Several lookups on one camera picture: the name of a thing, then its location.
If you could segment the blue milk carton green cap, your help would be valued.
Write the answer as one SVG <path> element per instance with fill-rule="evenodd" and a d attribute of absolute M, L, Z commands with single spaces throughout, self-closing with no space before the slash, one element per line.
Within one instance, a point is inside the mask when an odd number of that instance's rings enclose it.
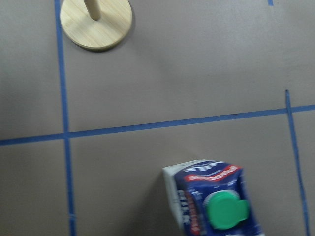
<path fill-rule="evenodd" d="M 173 216 L 185 236 L 263 236 L 242 167 L 194 160 L 164 167 Z"/>

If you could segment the far right blue tape line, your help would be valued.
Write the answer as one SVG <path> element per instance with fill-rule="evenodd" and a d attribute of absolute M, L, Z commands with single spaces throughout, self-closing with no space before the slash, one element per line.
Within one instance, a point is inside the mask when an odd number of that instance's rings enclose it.
<path fill-rule="evenodd" d="M 70 137 L 69 137 L 67 88 L 66 88 L 66 74 L 65 74 L 64 51 L 63 51 L 63 30 L 61 26 L 61 17 L 60 17 L 61 1 L 60 0 L 54 1 L 54 7 L 55 7 L 55 24 L 56 24 L 61 107 L 62 107 L 63 143 L 64 143 L 64 158 L 65 158 L 65 170 L 66 170 L 69 233 L 71 236 L 75 236 L 77 235 L 77 228 L 76 228 L 76 214 L 75 214 L 75 206 L 74 206 L 71 146 L 70 146 Z"/>

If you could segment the round wooden stand with peg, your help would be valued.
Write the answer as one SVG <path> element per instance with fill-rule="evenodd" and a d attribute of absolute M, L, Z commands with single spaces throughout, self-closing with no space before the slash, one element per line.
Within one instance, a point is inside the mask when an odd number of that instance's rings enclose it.
<path fill-rule="evenodd" d="M 89 51 L 106 51 L 127 36 L 132 9 L 127 0 L 64 0 L 60 22 L 76 45 Z"/>

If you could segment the front crosswise blue tape line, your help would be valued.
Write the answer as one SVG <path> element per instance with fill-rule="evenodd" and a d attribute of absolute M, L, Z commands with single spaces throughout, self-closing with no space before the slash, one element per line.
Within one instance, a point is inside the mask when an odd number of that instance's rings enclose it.
<path fill-rule="evenodd" d="M 62 140 L 65 138 L 72 139 L 72 138 L 80 138 L 80 137 L 88 137 L 88 136 L 97 136 L 97 135 L 132 132 L 132 131 L 140 131 L 140 130 L 148 130 L 148 129 L 158 129 L 158 128 L 167 128 L 167 127 L 175 127 L 175 126 L 202 124 L 202 123 L 219 122 L 219 121 L 227 121 L 227 120 L 246 119 L 246 118 L 264 117 L 264 116 L 275 116 L 275 115 L 282 115 L 285 113 L 287 113 L 287 109 L 281 108 L 281 109 L 272 109 L 272 110 L 244 112 L 244 113 L 238 113 L 238 114 L 210 116 L 210 117 L 203 117 L 203 118 L 189 118 L 189 119 L 180 119 L 180 120 L 170 120 L 170 121 L 144 123 L 144 124 L 127 125 L 127 126 L 118 126 L 118 127 L 110 127 L 110 128 L 73 131 L 73 132 L 68 132 L 68 133 L 57 133 L 57 134 L 4 139 L 4 140 L 0 141 L 0 145 L 1 146 L 9 146 L 9 145 L 17 145 L 17 144 L 25 144 L 25 143 L 36 143 L 36 142 L 45 142 L 45 141 L 53 141 L 53 140 Z"/>

